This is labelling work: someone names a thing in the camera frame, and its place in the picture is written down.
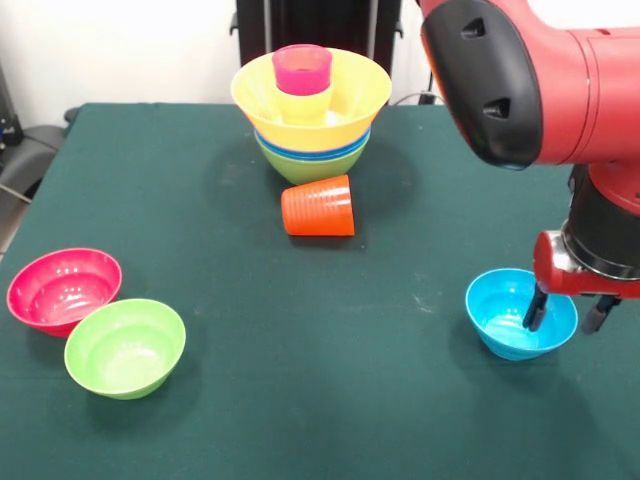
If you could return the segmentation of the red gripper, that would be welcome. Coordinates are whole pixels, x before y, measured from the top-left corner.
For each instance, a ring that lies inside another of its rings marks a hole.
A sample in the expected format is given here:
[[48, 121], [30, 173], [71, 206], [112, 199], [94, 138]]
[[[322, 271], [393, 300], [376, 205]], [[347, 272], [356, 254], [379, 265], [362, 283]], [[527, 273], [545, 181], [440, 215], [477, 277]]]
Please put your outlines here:
[[581, 323], [584, 334], [600, 330], [621, 299], [639, 298], [638, 279], [616, 279], [580, 264], [565, 247], [560, 230], [542, 231], [535, 242], [533, 272], [537, 283], [522, 326], [537, 331], [546, 315], [550, 294], [602, 295]]

